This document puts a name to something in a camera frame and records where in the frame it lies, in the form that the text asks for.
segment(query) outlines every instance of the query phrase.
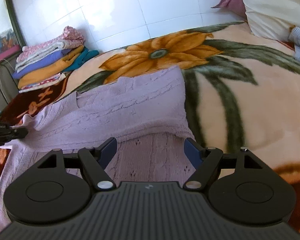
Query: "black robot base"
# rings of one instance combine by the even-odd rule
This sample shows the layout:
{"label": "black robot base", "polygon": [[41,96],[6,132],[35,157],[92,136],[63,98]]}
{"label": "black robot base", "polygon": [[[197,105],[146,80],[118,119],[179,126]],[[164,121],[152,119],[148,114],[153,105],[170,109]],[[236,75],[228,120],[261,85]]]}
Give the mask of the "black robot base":
{"label": "black robot base", "polygon": [[[0,240],[300,240],[287,221],[296,194],[247,148],[224,154],[188,138],[196,168],[178,182],[121,182],[104,172],[110,138],[77,154],[50,151],[5,191],[12,223]],[[81,170],[83,179],[67,174]],[[221,169],[234,168],[218,179]]]}

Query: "teal folded cloth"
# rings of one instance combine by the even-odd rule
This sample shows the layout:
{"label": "teal folded cloth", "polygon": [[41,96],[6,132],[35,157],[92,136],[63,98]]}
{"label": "teal folded cloth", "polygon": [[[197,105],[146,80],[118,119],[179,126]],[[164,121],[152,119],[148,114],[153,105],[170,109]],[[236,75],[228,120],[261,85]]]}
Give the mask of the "teal folded cloth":
{"label": "teal folded cloth", "polygon": [[84,47],[84,49],[81,52],[81,54],[79,55],[79,57],[77,57],[74,60],[74,62],[69,67],[67,67],[65,70],[63,70],[62,72],[75,70],[75,69],[81,67],[89,59],[92,59],[93,57],[95,57],[97,55],[99,55],[99,51],[97,51],[97,50],[89,51],[86,47]]}

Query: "orange folded cloth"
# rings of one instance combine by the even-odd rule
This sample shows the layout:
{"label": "orange folded cloth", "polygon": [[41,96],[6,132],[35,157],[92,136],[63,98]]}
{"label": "orange folded cloth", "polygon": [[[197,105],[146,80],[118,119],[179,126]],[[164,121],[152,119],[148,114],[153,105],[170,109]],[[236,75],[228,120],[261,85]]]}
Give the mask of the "orange folded cloth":
{"label": "orange folded cloth", "polygon": [[34,70],[27,75],[23,76],[19,80],[18,88],[21,89],[24,86],[33,84],[33,83],[38,83],[42,80],[45,80],[55,74],[58,74],[62,70],[66,69],[69,67],[74,60],[80,55],[81,51],[83,51],[84,46],[81,45],[77,47],[76,49],[71,50],[67,55],[65,55],[63,58],[57,60],[55,63],[44,67],[40,68],[37,70]]}

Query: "circular pad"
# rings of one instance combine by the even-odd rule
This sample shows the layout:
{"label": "circular pad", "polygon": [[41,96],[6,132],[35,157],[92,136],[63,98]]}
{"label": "circular pad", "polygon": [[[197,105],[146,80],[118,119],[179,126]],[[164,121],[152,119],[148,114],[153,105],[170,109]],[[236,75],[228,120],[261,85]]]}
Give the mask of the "circular pad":
{"label": "circular pad", "polygon": [[263,203],[270,200],[273,190],[261,182],[245,182],[236,189],[237,196],[249,203]]}
{"label": "circular pad", "polygon": [[37,202],[57,199],[63,193],[63,186],[54,181],[41,181],[32,184],[26,190],[28,198]]}

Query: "pink patterned cloth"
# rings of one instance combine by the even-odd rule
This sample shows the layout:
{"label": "pink patterned cloth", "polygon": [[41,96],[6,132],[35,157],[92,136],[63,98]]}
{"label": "pink patterned cloth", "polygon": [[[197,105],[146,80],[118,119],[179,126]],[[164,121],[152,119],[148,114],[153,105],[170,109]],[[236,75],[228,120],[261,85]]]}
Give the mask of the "pink patterned cloth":
{"label": "pink patterned cloth", "polygon": [[218,5],[212,8],[227,8],[228,10],[233,11],[243,18],[247,18],[246,8],[244,6],[243,0],[221,0]]}
{"label": "pink patterned cloth", "polygon": [[27,59],[31,54],[35,53],[39,49],[43,49],[43,48],[55,43],[56,41],[60,41],[60,40],[70,40],[73,43],[78,44],[78,46],[80,46],[84,43],[84,36],[79,31],[77,31],[75,28],[67,26],[63,29],[63,33],[60,36],[58,36],[50,41],[46,41],[44,43],[34,45],[34,46],[24,46],[22,48],[23,52],[17,58],[17,63]]}

